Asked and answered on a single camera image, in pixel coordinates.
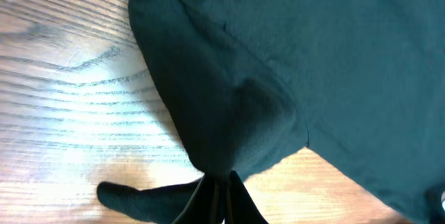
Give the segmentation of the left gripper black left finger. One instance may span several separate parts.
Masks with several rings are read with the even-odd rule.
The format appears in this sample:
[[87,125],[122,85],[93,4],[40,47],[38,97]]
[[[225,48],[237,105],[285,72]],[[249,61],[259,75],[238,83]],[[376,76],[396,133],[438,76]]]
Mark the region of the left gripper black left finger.
[[204,175],[172,224],[221,224],[221,196],[220,184],[214,178]]

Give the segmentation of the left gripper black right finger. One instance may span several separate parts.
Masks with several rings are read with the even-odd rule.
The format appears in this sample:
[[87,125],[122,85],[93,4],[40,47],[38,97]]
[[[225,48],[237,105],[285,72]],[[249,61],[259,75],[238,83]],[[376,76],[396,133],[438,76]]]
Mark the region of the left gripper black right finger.
[[225,222],[227,224],[268,224],[234,170],[229,174],[229,183],[225,191]]

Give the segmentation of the black t-shirt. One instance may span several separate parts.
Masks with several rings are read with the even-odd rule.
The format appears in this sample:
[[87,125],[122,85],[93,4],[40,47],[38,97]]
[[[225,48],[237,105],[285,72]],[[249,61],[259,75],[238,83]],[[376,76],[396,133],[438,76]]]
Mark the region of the black t-shirt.
[[[129,0],[195,168],[225,191],[307,147],[417,223],[444,222],[444,0]],[[97,197],[172,223],[200,179]]]

